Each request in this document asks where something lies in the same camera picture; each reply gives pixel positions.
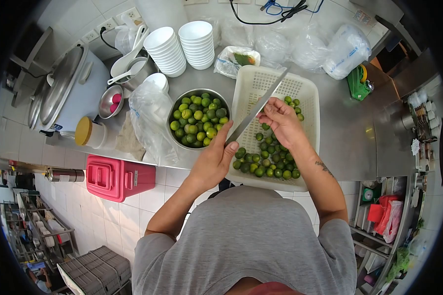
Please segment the red plastic container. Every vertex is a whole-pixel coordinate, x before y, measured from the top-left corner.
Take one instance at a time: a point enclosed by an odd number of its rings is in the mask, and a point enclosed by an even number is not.
[[[126,197],[153,189],[156,182],[156,168],[89,155],[85,181],[90,193],[121,203]]]

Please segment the gray plastic crate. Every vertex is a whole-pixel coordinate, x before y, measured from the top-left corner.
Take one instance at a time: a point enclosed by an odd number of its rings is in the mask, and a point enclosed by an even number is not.
[[[106,246],[59,266],[86,295],[111,295],[131,278],[130,262]]]

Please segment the knife blade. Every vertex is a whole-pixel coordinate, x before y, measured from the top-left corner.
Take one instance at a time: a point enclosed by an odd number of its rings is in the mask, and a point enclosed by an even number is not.
[[[257,103],[254,105],[253,108],[251,108],[251,112],[249,115],[246,116],[246,118],[243,119],[243,121],[236,127],[235,131],[230,135],[230,137],[226,140],[225,146],[228,145],[231,142],[236,141],[238,137],[241,136],[243,131],[249,126],[249,123],[256,117],[256,115],[263,109],[263,107],[266,105],[267,101],[271,97],[271,95],[277,90],[279,85],[281,84],[284,77],[289,72],[290,67],[288,67],[280,76],[277,78],[277,80],[272,83],[271,87],[264,93],[264,95],[257,101]]]

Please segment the gray t-shirt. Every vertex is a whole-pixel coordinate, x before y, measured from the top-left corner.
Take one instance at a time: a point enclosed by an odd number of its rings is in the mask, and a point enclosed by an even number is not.
[[[198,205],[175,243],[142,237],[135,249],[134,294],[224,294],[244,277],[307,294],[354,294],[356,261],[348,224],[325,223],[316,237],[297,202],[237,186]]]

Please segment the hand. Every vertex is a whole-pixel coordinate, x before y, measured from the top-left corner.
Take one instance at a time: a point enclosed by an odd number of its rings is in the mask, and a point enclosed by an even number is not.
[[[231,126],[233,126],[232,120],[224,124],[217,136],[200,154],[184,183],[203,193],[218,185],[226,176],[231,159],[239,147],[237,142],[224,146]]]
[[[269,125],[277,140],[289,150],[296,146],[298,135],[304,134],[294,109],[277,97],[271,97],[264,106],[264,112],[260,112],[256,117],[261,124]]]

